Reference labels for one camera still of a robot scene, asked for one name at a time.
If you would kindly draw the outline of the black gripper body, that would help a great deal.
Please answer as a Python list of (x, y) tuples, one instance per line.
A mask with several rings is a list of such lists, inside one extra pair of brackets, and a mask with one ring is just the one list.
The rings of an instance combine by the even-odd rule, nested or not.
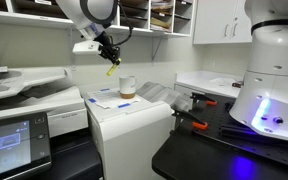
[(120, 56), (120, 48), (113, 46), (113, 38), (103, 31), (98, 37), (94, 39), (95, 42), (100, 43), (100, 56), (104, 59), (116, 63)]

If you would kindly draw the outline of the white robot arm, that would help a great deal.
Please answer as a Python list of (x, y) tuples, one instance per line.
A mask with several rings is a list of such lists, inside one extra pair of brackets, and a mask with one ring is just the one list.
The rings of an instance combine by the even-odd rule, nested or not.
[(251, 54), (230, 116), (256, 133), (288, 141), (288, 0), (246, 0)]

